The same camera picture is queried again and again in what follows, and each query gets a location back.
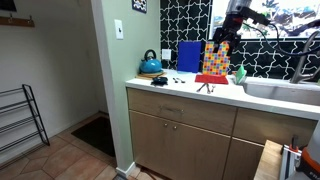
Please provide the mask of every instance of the doormat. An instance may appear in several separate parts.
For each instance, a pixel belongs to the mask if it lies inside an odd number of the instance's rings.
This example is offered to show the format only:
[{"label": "doormat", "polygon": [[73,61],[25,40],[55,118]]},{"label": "doormat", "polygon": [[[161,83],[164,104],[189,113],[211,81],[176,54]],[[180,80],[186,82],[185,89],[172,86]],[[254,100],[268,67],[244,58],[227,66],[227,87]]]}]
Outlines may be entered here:
[{"label": "doormat", "polygon": [[108,154],[109,156],[115,157],[111,124],[109,119],[99,117],[73,131],[71,134]]}]

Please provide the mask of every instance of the kettle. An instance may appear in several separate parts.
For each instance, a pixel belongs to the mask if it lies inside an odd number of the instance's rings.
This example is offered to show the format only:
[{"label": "kettle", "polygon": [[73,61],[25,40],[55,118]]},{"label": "kettle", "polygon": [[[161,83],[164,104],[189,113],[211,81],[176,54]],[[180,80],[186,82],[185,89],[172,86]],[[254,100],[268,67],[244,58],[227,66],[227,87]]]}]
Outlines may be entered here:
[{"label": "kettle", "polygon": [[159,60],[156,59],[156,52],[152,49],[149,49],[144,54],[144,59],[140,63],[140,71],[142,74],[153,74],[162,72],[162,64]]}]

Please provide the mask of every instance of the faucet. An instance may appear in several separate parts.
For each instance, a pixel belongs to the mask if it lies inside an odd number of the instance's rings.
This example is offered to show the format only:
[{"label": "faucet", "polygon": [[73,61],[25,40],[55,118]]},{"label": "faucet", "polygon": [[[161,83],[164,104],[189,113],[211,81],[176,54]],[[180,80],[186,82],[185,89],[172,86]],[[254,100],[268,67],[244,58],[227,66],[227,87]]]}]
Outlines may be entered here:
[{"label": "faucet", "polygon": [[[308,51],[312,41],[319,33],[320,33],[320,31],[315,31],[313,34],[311,34],[311,36],[308,38],[308,40],[306,42],[306,45],[303,48],[303,52]],[[320,67],[313,74],[302,74],[301,71],[302,71],[302,67],[304,65],[306,58],[307,58],[307,55],[300,57],[299,64],[296,68],[296,71],[295,71],[293,77],[290,80],[290,83],[298,84],[300,81],[309,80],[309,79],[314,78],[319,73]]]}]

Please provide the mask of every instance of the light switch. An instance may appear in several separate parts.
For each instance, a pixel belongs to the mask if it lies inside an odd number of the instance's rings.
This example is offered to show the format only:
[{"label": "light switch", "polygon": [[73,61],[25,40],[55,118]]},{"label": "light switch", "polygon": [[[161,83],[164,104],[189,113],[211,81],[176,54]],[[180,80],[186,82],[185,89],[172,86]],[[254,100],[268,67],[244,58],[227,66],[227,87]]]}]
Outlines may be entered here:
[{"label": "light switch", "polygon": [[123,39],[123,28],[122,28],[122,21],[115,19],[114,25],[116,28],[116,37],[117,39]]},{"label": "light switch", "polygon": [[171,49],[162,49],[161,57],[165,60],[171,60]]}]

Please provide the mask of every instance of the colorful pegboard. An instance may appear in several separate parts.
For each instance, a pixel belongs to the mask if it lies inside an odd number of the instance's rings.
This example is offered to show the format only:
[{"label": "colorful pegboard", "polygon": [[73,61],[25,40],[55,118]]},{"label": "colorful pegboard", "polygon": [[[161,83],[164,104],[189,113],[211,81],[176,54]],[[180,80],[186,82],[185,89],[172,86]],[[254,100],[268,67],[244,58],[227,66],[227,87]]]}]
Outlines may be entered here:
[{"label": "colorful pegboard", "polygon": [[213,53],[214,42],[207,42],[204,61],[203,74],[209,75],[228,75],[230,56],[227,56],[229,44],[222,42],[217,53]]}]

